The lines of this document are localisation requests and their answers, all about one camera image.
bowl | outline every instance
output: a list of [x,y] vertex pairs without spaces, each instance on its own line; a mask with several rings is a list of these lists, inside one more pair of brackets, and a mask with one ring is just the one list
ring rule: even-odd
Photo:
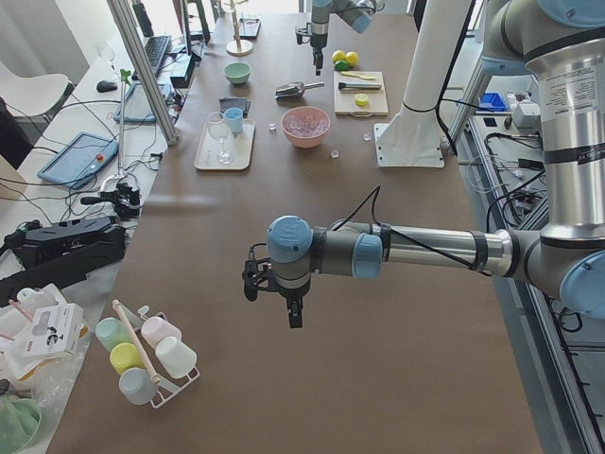
[[225,66],[223,73],[232,84],[246,83],[250,77],[250,65],[241,61],[234,61]]
[[294,147],[316,147],[330,130],[330,117],[317,107],[295,107],[282,116],[282,130]]

pink bowl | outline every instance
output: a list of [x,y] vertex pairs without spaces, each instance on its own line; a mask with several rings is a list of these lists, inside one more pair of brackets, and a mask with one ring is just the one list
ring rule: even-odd
[[294,147],[316,147],[330,130],[330,117],[317,107],[295,107],[284,113],[282,130]]

keyboard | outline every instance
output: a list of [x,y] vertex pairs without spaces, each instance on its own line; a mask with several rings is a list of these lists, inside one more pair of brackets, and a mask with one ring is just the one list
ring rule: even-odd
[[[145,44],[145,53],[147,54],[149,63],[151,63],[151,70],[155,77],[158,77],[162,72],[162,64],[164,63],[166,52],[170,50],[171,41],[172,37],[170,35],[152,36]],[[136,71],[132,74],[132,79],[138,80]]]

label on robot arm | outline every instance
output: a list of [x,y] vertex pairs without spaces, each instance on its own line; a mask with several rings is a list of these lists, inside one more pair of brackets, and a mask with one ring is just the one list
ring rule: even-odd
[[540,81],[542,121],[598,111],[596,66],[552,76]]

white chair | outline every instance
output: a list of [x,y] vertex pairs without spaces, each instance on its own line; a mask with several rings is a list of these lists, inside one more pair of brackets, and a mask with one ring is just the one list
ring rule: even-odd
[[48,111],[61,100],[70,83],[64,74],[21,78],[0,61],[0,97],[17,119],[41,116],[50,122]]

